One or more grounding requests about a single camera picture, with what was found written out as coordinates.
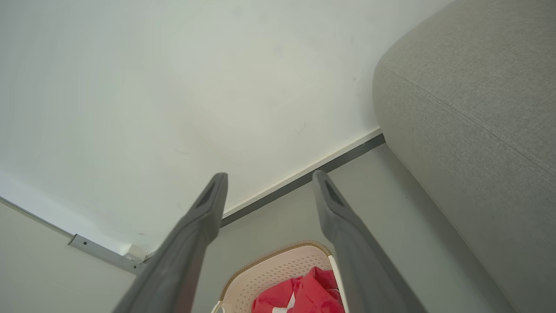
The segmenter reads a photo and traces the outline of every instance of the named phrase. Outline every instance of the gray fabric upholstery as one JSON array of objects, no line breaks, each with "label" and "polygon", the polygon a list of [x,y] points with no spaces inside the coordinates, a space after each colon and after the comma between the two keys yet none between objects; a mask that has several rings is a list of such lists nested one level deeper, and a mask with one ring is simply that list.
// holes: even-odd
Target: gray fabric upholstery
[{"label": "gray fabric upholstery", "polygon": [[373,79],[388,146],[521,312],[556,312],[555,40],[553,0],[457,0]]}]

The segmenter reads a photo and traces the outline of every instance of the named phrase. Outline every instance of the floor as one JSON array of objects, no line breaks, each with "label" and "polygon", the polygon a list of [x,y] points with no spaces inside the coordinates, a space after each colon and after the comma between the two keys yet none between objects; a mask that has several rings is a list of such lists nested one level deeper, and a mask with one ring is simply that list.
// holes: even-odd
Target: floor
[{"label": "floor", "polygon": [[[513,308],[419,183],[386,144],[330,173],[429,313]],[[240,267],[299,240],[334,247],[307,184],[225,226],[205,255],[192,312],[210,312]]]}]

